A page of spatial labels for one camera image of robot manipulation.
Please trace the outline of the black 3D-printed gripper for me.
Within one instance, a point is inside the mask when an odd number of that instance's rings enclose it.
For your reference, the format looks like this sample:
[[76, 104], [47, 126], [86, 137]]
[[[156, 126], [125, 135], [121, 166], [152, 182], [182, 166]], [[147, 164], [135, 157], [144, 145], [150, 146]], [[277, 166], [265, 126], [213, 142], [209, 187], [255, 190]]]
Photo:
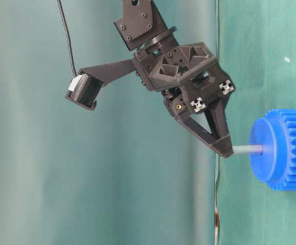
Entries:
[[[147, 89], [163, 94], [166, 108], [182, 126], [218, 155], [234, 153], [225, 108], [235, 85], [203, 42], [141, 46], [132, 61]], [[191, 118], [202, 113], [209, 131]]]

